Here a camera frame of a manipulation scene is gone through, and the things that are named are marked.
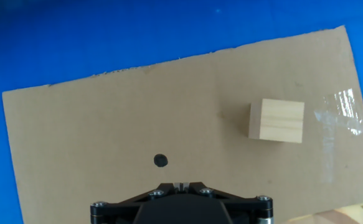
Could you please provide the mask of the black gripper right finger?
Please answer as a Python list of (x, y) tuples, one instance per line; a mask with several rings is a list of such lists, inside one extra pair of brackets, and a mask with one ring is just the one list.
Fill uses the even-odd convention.
[(267, 195), (243, 198), (207, 187), (202, 182), (184, 182), (181, 192), (222, 202), (233, 223), (273, 224), (273, 199)]

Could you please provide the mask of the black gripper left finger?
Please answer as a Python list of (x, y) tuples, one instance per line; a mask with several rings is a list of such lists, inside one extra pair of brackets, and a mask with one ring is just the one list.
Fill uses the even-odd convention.
[(181, 193), (181, 183), (160, 184), (156, 189), (132, 197), (119, 203), (104, 201), (93, 202), (90, 205), (90, 223), (115, 223), (120, 216), (135, 216), (146, 202)]

